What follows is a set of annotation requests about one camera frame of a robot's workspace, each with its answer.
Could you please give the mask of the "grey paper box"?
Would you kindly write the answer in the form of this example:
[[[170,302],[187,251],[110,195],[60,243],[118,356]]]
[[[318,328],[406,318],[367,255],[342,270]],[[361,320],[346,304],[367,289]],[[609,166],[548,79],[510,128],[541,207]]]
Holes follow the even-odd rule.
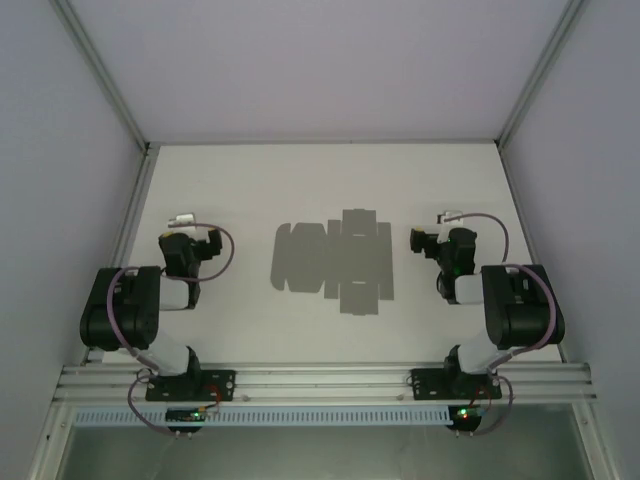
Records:
[[[342,314],[377,315],[380,302],[395,299],[391,224],[368,209],[345,209],[325,223],[282,224],[270,281],[278,291],[321,292]]]

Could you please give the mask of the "right circuit board green light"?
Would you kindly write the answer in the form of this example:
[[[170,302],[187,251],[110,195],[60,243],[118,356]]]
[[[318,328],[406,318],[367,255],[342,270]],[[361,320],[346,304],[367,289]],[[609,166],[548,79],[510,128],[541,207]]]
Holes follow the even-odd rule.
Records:
[[[447,426],[449,430],[473,433],[482,421],[485,410],[481,407],[449,406],[449,417],[451,424]]]

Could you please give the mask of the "circuit board green light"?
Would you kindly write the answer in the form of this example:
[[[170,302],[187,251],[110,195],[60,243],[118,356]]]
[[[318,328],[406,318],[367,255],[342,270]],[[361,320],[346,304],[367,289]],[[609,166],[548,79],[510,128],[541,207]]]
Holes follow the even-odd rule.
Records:
[[[168,408],[165,413],[165,422],[172,423],[204,423],[207,420],[207,410],[196,407]]]
[[[451,424],[447,426],[449,430],[473,433],[482,421],[485,410],[481,407],[449,406],[449,417]]]

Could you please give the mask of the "left circuit board green light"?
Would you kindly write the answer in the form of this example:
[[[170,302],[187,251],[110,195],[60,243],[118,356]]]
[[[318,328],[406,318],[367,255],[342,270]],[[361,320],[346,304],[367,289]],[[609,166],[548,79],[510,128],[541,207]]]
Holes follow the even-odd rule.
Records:
[[[207,410],[196,407],[168,408],[165,413],[165,422],[172,423],[204,423],[207,420]]]

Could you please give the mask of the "aluminium table side rail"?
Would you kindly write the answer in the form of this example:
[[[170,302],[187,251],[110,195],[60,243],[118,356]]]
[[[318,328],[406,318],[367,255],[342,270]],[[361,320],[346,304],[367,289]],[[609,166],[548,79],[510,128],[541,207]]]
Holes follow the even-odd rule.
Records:
[[[519,221],[520,228],[522,230],[523,237],[527,246],[529,257],[533,263],[540,263],[541,262],[540,256],[538,254],[533,237],[531,235],[531,230],[527,222],[526,213],[524,211],[524,207],[520,198],[517,184],[514,180],[510,166],[506,160],[505,154],[503,153],[503,150],[501,149],[501,145],[499,144],[498,141],[495,141],[495,146],[500,158],[500,162],[504,171],[507,184],[509,186],[510,194],[514,203],[514,208],[518,216],[518,221]]]
[[[160,148],[160,143],[151,142],[142,155],[107,263],[108,267],[121,267],[129,264]]]

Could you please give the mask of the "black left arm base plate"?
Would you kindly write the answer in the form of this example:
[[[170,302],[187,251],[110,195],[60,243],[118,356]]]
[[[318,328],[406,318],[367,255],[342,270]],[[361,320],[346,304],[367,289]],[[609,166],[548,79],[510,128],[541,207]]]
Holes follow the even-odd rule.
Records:
[[[158,376],[149,381],[149,402],[230,402],[236,387],[235,370],[202,370],[179,376]]]

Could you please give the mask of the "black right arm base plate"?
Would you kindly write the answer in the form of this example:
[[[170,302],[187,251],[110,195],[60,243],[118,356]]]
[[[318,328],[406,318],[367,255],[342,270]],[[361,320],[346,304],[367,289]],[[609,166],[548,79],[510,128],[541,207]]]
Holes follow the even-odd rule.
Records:
[[[415,400],[496,400],[502,398],[499,385],[486,374],[467,374],[441,368],[417,368],[410,371],[410,386]]]

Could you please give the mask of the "aluminium mounting rail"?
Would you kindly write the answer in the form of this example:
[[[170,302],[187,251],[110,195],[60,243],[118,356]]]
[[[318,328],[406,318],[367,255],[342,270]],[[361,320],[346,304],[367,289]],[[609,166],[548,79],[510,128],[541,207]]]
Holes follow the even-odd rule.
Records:
[[[360,406],[465,404],[473,394],[460,399],[440,397],[434,387],[425,388],[411,379],[412,364],[237,364],[231,404],[234,406]],[[53,401],[72,405],[122,405],[136,379],[132,364],[89,364],[65,367]],[[509,396],[519,404],[571,404],[594,402],[596,390],[585,364],[515,362],[498,374],[511,382],[490,401],[504,404]]]

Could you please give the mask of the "aluminium frame post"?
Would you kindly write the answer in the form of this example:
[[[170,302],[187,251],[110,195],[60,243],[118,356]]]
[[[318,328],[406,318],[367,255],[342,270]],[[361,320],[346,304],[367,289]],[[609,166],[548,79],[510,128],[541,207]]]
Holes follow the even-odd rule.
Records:
[[[113,109],[116,117],[125,128],[131,139],[141,152],[148,149],[148,141],[134,119],[127,102],[108,71],[107,66],[84,27],[71,0],[47,0],[58,17],[68,36],[74,43],[78,53],[89,68],[94,80],[106,101]]]
[[[508,148],[516,135],[526,114],[561,55],[564,46],[590,3],[591,0],[566,0],[559,19],[556,21],[513,108],[499,135],[495,139],[496,146],[500,153],[503,153]]]

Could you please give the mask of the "aluminium frame leg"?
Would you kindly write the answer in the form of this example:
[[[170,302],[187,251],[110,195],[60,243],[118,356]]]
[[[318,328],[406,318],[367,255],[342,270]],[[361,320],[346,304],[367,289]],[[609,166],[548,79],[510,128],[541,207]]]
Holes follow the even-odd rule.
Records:
[[[56,480],[75,421],[75,408],[54,403],[47,413],[27,480]]]
[[[586,401],[572,404],[578,435],[593,480],[618,480],[615,461],[599,418],[598,407]]]

